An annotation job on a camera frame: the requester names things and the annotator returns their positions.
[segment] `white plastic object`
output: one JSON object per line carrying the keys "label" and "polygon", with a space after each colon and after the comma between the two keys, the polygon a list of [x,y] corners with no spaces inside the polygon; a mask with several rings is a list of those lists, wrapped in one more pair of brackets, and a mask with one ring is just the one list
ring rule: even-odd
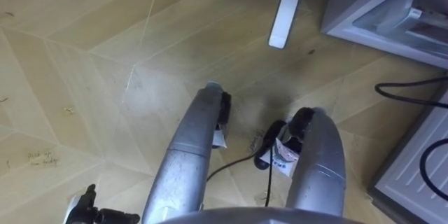
{"label": "white plastic object", "polygon": [[280,0],[279,9],[269,38],[270,46],[275,48],[285,47],[298,3],[299,0]]}

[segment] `wooden floor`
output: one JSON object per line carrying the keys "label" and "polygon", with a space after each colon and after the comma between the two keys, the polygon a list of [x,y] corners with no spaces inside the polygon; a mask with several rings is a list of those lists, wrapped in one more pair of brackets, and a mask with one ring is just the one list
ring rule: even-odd
{"label": "wooden floor", "polygon": [[[326,0],[301,0],[288,45],[267,38],[279,0],[0,0],[0,223],[61,223],[71,196],[98,185],[98,207],[141,213],[165,148],[198,88],[233,95],[227,150],[250,153],[278,118],[320,106],[346,155],[344,215],[391,223],[365,186],[420,106],[373,86],[443,72],[319,33]],[[402,90],[430,97],[436,87]],[[290,180],[276,173],[272,206]],[[217,175],[205,207],[262,205],[251,161]]]}

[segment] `black cable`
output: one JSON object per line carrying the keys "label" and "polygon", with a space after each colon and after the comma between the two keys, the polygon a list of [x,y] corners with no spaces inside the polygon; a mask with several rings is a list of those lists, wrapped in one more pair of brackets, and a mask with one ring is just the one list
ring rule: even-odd
{"label": "black cable", "polygon": [[236,161],[233,161],[233,162],[231,162],[231,163],[229,163],[229,164],[223,165],[221,168],[219,168],[219,169],[217,169],[216,171],[212,172],[212,173],[207,177],[207,182],[208,182],[213,176],[215,176],[218,172],[220,172],[220,171],[222,171],[222,170],[224,170],[224,169],[226,169],[226,168],[228,168],[228,167],[231,167],[232,165],[236,165],[236,164],[238,164],[239,162],[243,162],[243,161],[246,161],[246,160],[250,160],[251,158],[255,157],[255,155],[257,155],[257,151],[256,151],[254,154],[251,154],[251,155],[248,156],[248,157],[245,157],[245,158],[242,158],[242,159],[240,159],[240,160],[236,160]]}
{"label": "black cable", "polygon": [[412,82],[412,83],[378,83],[375,85],[375,91],[377,91],[377,93],[379,93],[380,95],[382,95],[384,97],[402,101],[402,102],[409,102],[412,104],[420,104],[420,105],[425,105],[425,106],[434,106],[434,107],[438,107],[438,108],[448,109],[448,104],[443,104],[438,101],[426,101],[426,100],[422,100],[422,99],[403,97],[403,96],[391,94],[391,93],[388,93],[388,92],[382,90],[382,88],[408,88],[408,87],[415,87],[415,86],[427,85],[427,84],[432,84],[432,83],[439,83],[442,81],[448,81],[448,76],[441,77],[441,78],[434,78],[434,79],[430,79],[430,80],[416,81],[416,82]]}
{"label": "black cable", "polygon": [[269,177],[267,179],[267,195],[265,200],[265,207],[269,206],[269,200],[271,199],[271,182],[272,182],[272,153],[274,152],[273,147],[270,148],[269,155]]}
{"label": "black cable", "polygon": [[[420,105],[425,105],[425,106],[434,106],[434,107],[438,107],[438,108],[448,109],[448,104],[444,104],[444,103],[441,103],[438,101],[427,101],[427,100],[422,100],[422,99],[403,97],[403,96],[391,94],[391,93],[388,93],[388,92],[382,90],[382,88],[408,88],[408,87],[415,87],[415,86],[427,85],[427,84],[432,84],[432,83],[440,83],[443,81],[448,81],[448,76],[441,77],[441,78],[434,78],[434,79],[430,79],[430,80],[416,81],[416,82],[412,82],[412,83],[378,83],[375,85],[375,91],[377,91],[380,95],[382,95],[384,97],[402,101],[402,102],[409,102],[412,104],[420,104]],[[428,161],[429,155],[436,148],[439,148],[444,144],[448,144],[448,139],[442,139],[442,140],[436,141],[435,143],[432,143],[429,147],[427,147],[423,151],[423,153],[421,154],[421,157],[420,157],[419,170],[420,170],[420,175],[421,175],[423,181],[425,182],[425,184],[437,196],[448,201],[448,195],[446,193],[442,192],[439,188],[437,188],[437,186],[434,185],[434,183],[430,180],[430,178],[428,176],[428,172],[426,171],[426,162]]]}
{"label": "black cable", "polygon": [[425,181],[426,185],[439,197],[448,201],[448,195],[442,192],[437,186],[433,184],[433,182],[429,179],[428,173],[426,172],[426,161],[428,160],[428,156],[438,147],[448,144],[448,139],[442,139],[436,141],[431,144],[427,149],[421,154],[420,158],[420,173],[423,181]]}
{"label": "black cable", "polygon": [[[273,157],[272,157],[272,146],[271,146],[271,148],[270,148],[270,158],[269,158],[269,163],[270,163],[270,166],[269,166],[269,178],[268,178],[268,180],[267,180],[267,196],[266,196],[266,200],[265,200],[265,207],[268,207],[269,206],[269,200],[270,200],[270,196],[271,196],[271,183],[272,183],[272,160],[273,160]],[[250,156],[247,156],[247,157],[244,157],[244,158],[242,158],[242,159],[239,159],[239,160],[235,160],[235,161],[233,161],[233,162],[231,162],[231,163],[229,163],[229,164],[226,164],[226,165],[223,165],[222,167],[220,167],[220,168],[218,168],[216,171],[214,171],[214,172],[212,172],[208,177],[207,177],[207,182],[211,179],[211,178],[213,178],[213,176],[215,176],[218,172],[220,172],[220,171],[222,171],[222,170],[224,170],[224,169],[227,169],[227,168],[229,168],[229,167],[231,167],[232,165],[236,165],[236,164],[238,164],[238,163],[240,163],[240,162],[243,162],[243,161],[246,161],[246,160],[250,160],[251,158],[253,158],[253,157],[255,157],[256,155],[257,155],[257,153],[258,153],[258,150],[256,151],[256,152],[254,152],[253,154],[251,154]]]}

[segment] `white plastic leg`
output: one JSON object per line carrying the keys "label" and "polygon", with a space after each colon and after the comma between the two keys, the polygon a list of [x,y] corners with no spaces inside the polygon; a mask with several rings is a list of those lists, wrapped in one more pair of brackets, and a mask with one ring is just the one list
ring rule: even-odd
{"label": "white plastic leg", "polygon": [[299,0],[280,0],[274,26],[269,37],[270,46],[280,49],[285,47],[298,3]]}

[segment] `tag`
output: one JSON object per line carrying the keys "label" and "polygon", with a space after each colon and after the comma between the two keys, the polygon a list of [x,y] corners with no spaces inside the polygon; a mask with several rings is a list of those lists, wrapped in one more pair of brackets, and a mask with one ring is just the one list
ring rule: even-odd
{"label": "tag", "polygon": [[[262,157],[261,160],[266,163],[270,163],[271,150],[269,149]],[[280,140],[275,140],[274,152],[272,155],[272,165],[276,167],[280,172],[287,176],[291,176],[291,171],[295,166],[295,163],[299,160],[299,155],[292,151],[290,148],[284,146]]]}

